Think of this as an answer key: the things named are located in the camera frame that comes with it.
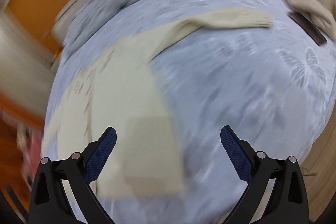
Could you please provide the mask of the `cream padded headboard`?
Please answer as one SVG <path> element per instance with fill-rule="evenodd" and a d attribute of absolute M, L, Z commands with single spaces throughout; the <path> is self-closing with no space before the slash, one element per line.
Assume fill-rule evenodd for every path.
<path fill-rule="evenodd" d="M 75 14 L 84 6 L 85 2 L 87 2 L 87 0 L 69 0 L 58 15 L 56 15 L 51 35 L 60 46 L 63 45 L 64 39 L 66 38 L 69 24 Z"/>

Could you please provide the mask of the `pink clutter beside bed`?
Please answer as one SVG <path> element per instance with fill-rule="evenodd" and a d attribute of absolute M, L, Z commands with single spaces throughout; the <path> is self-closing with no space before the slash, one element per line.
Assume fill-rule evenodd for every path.
<path fill-rule="evenodd" d="M 42 136 L 39 129 L 17 125 L 17 147 L 23 155 L 22 176 L 30 190 L 41 160 Z"/>

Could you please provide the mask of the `cream knit sweater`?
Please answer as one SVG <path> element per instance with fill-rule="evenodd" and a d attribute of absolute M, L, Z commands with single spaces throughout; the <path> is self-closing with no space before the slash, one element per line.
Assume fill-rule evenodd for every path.
<path fill-rule="evenodd" d="M 194 31 L 266 27 L 260 11 L 225 9 L 189 16 L 134 36 L 103 52 L 65 90 L 45 130 L 44 143 L 58 141 L 58 158 L 80 151 L 108 128 L 117 132 L 108 160 L 90 179 L 101 198 L 153 197 L 185 191 L 173 118 L 149 63 Z"/>

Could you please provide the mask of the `beige curtain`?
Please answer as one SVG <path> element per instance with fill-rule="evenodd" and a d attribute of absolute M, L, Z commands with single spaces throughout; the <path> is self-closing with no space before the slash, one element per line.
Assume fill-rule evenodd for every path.
<path fill-rule="evenodd" d="M 1 11 L 1 93 L 30 114 L 46 114 L 55 74 L 51 57 Z"/>

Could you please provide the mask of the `beige garment on bed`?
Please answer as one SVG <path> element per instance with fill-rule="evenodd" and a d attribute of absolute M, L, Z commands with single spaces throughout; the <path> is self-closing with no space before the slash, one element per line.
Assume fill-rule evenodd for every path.
<path fill-rule="evenodd" d="M 332 13 L 317 0 L 286 0 L 295 11 L 308 15 L 312 23 L 335 41 L 335 19 Z"/>

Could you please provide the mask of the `blue butterfly bed sheet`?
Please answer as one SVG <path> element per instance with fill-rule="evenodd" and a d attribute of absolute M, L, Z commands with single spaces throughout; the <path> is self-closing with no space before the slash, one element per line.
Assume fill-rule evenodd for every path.
<path fill-rule="evenodd" d="M 185 191 L 153 197 L 101 198 L 116 223 L 211 223 L 229 213 L 246 188 L 221 142 L 229 125 L 254 149 L 303 161 L 335 102 L 335 41 L 323 46 L 290 17 L 284 0 L 139 0 L 120 10 L 69 58 L 61 56 L 45 130 L 65 90 L 115 42 L 207 12 L 266 13 L 269 28 L 202 27 L 149 66 L 172 115 Z M 58 141 L 42 154 L 58 158 Z"/>

